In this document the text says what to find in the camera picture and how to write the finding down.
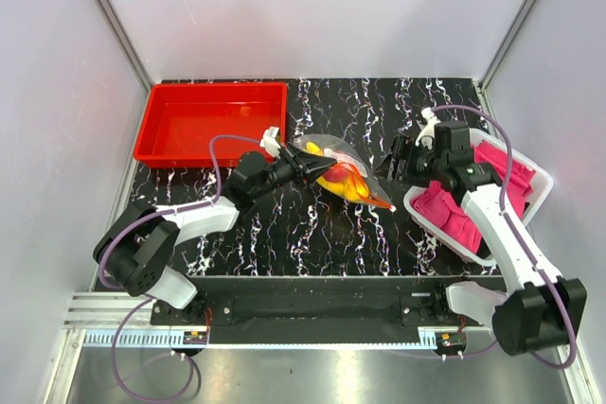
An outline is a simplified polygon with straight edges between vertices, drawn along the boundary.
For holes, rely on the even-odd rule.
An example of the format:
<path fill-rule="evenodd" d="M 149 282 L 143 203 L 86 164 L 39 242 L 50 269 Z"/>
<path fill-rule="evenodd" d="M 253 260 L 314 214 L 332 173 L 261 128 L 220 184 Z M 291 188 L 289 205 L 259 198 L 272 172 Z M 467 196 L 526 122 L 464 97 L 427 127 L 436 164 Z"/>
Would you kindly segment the yellow fake banana bunch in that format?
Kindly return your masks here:
<path fill-rule="evenodd" d="M 316 182 L 332 194 L 349 202 L 369 202 L 370 189 L 366 183 L 367 171 L 365 165 L 351 153 L 334 150 L 330 148 L 321 148 L 312 141 L 305 144 L 305 150 L 309 153 L 334 158 L 337 164 L 342 164 L 348 169 L 347 178 L 337 184 L 327 182 L 323 176 Z"/>

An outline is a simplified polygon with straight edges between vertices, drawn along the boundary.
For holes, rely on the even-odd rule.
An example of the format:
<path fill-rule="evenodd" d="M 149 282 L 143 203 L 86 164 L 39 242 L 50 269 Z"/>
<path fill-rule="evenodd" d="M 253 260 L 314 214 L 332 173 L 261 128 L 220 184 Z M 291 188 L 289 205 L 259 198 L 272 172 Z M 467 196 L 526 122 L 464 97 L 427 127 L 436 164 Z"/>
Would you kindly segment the clear zip top bag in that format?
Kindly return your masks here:
<path fill-rule="evenodd" d="M 305 134 L 292 141 L 298 149 L 336 163 L 316 182 L 344 201 L 365 204 L 390 212 L 395 204 L 381 187 L 370 166 L 344 139 L 331 134 Z"/>

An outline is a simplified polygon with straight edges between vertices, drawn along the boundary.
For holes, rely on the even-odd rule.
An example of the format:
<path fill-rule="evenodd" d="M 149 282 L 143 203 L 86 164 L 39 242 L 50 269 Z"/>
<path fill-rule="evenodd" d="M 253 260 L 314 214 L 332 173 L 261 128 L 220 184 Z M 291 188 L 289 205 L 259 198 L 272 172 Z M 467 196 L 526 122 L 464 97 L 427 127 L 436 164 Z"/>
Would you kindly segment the red fake apple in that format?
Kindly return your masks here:
<path fill-rule="evenodd" d="M 343 182 L 348 176 L 348 169 L 342 164 L 336 164 L 323 174 L 323 178 L 330 183 Z"/>

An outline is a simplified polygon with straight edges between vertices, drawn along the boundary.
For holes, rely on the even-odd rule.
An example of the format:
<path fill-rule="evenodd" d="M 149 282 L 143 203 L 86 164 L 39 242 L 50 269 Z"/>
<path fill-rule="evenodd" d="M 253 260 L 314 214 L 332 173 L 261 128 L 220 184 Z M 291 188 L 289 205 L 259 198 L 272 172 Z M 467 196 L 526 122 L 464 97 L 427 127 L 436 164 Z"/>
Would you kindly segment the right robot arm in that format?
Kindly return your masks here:
<path fill-rule="evenodd" d="M 471 318 L 490 328 L 511 356 L 576 345 L 586 288 L 564 278 L 542 254 L 508 200 L 506 181 L 492 164 L 475 161 L 465 123 L 437 123 L 430 146 L 400 133 L 384 163 L 390 181 L 440 183 L 478 228 L 505 281 L 503 292 L 473 281 L 446 287 L 429 304 L 436 322 Z"/>

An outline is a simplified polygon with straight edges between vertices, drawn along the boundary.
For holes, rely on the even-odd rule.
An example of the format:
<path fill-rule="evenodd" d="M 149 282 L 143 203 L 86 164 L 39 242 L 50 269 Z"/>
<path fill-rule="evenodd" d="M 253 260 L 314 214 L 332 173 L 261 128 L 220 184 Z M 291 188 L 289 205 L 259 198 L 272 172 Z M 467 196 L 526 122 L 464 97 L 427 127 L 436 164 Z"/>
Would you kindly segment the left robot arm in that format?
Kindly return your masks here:
<path fill-rule="evenodd" d="M 169 266 L 175 246 L 231 230 L 258 199 L 277 188 L 309 184 L 334 167 L 330 157 L 310 154 L 292 145 L 280 146 L 268 162 L 259 152 L 246 152 L 219 191 L 216 201 L 161 208 L 133 202 L 98 242 L 93 258 L 103 285 L 116 285 L 132 297 L 148 295 L 171 306 L 186 325 L 204 315 L 205 302 L 196 286 Z"/>

